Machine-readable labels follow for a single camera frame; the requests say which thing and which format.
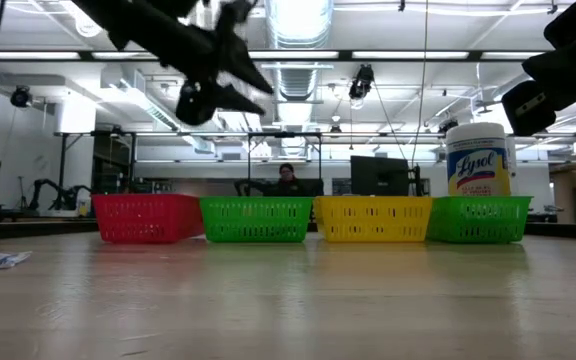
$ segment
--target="basket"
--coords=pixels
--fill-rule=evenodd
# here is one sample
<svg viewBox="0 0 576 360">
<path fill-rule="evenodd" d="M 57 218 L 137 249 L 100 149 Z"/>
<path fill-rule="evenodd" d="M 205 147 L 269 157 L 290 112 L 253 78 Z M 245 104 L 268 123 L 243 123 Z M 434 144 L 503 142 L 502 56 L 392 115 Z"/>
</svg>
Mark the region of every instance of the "basket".
<svg viewBox="0 0 576 360">
<path fill-rule="evenodd" d="M 329 242 L 422 242 L 432 198 L 322 196 L 315 201 L 317 228 Z"/>
<path fill-rule="evenodd" d="M 203 234 L 199 199 L 176 194 L 93 195 L 104 241 L 175 243 Z"/>
<path fill-rule="evenodd" d="M 205 197 L 206 237 L 213 242 L 301 242 L 312 198 Z"/>
<path fill-rule="evenodd" d="M 428 238 L 453 243 L 504 243 L 524 235 L 530 196 L 435 199 Z"/>
</svg>

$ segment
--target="white wall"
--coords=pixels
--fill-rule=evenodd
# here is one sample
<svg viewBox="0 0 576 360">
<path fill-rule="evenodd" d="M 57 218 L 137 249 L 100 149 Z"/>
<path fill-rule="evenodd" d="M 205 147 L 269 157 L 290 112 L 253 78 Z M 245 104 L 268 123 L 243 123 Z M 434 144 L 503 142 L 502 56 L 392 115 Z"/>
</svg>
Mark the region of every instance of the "white wall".
<svg viewBox="0 0 576 360">
<path fill-rule="evenodd" d="M 63 99 L 62 103 L 56 105 L 57 130 L 66 133 L 94 130 L 97 117 L 95 106 L 90 100 L 85 100 L 81 95 L 74 93 Z M 95 139 L 71 135 L 67 139 L 66 146 L 68 150 L 64 166 L 64 188 L 75 185 L 90 186 Z M 90 198 L 90 194 L 87 191 L 81 191 L 79 198 Z"/>
<path fill-rule="evenodd" d="M 23 176 L 28 202 L 38 178 L 57 179 L 59 139 L 53 136 L 56 120 L 36 109 L 15 109 L 0 94 L 0 204 L 12 208 L 21 198 L 18 176 Z M 40 203 L 49 206 L 54 191 L 44 191 Z"/>
</svg>

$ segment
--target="table surface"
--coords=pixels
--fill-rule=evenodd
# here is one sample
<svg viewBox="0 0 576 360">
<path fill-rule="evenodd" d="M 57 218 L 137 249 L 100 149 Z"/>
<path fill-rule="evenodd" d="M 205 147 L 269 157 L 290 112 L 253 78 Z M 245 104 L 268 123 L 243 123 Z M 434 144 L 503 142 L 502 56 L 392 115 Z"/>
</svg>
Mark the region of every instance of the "table surface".
<svg viewBox="0 0 576 360">
<path fill-rule="evenodd" d="M 0 359 L 574 359 L 576 240 L 103 244 L 0 271 Z"/>
</svg>

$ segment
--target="black camera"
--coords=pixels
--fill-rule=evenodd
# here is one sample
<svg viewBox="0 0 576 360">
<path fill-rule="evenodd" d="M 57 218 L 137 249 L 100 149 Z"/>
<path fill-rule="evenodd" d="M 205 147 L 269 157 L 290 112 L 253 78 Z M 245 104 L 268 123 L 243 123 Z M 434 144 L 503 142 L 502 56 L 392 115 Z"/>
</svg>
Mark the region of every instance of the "black camera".
<svg viewBox="0 0 576 360">
<path fill-rule="evenodd" d="M 10 96 L 10 103 L 17 108 L 27 108 L 32 105 L 30 88 L 25 85 L 18 85 L 17 89 Z"/>
<path fill-rule="evenodd" d="M 533 78 L 502 97 L 515 135 L 530 136 L 555 123 L 555 111 L 576 102 L 576 3 L 544 30 L 555 48 L 524 61 L 524 71 Z"/>
<path fill-rule="evenodd" d="M 361 64 L 357 76 L 352 80 L 348 96 L 353 100 L 363 99 L 370 92 L 372 82 L 375 81 L 375 73 L 370 64 Z"/>
</svg>

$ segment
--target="table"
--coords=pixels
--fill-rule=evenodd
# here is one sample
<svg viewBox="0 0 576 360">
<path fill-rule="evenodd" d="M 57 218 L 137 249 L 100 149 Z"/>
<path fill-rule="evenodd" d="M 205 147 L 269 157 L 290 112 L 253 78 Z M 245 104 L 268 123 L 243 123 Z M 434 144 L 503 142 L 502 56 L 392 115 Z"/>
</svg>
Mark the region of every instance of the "table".
<svg viewBox="0 0 576 360">
<path fill-rule="evenodd" d="M 576 358 L 576 240 L 0 240 L 0 360 Z"/>
</svg>

